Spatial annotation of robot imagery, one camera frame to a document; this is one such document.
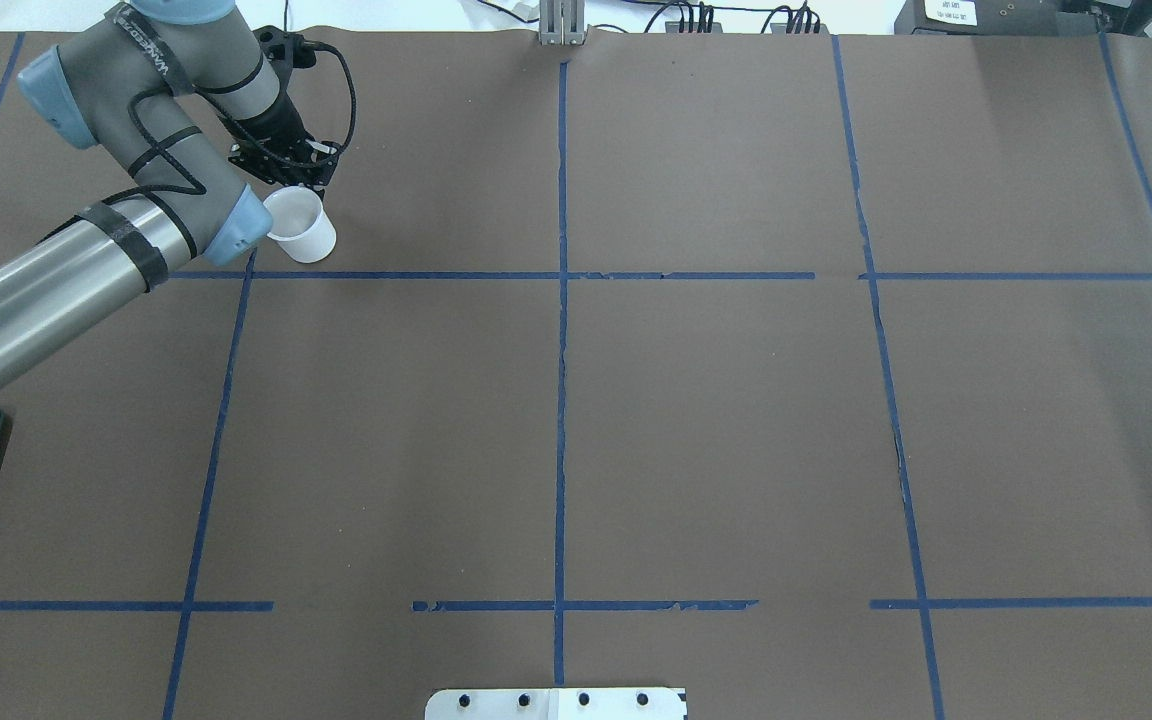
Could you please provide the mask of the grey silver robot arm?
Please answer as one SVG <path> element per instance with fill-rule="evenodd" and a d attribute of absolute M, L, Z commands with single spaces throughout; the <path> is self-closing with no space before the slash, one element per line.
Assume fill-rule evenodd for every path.
<path fill-rule="evenodd" d="M 0 266 L 0 391 L 196 258 L 270 237 L 251 181 L 323 196 L 347 141 L 306 132 L 291 74 L 339 50 L 252 28 L 233 1 L 120 1 L 18 71 L 70 146 L 100 146 L 132 187 L 91 202 Z"/>

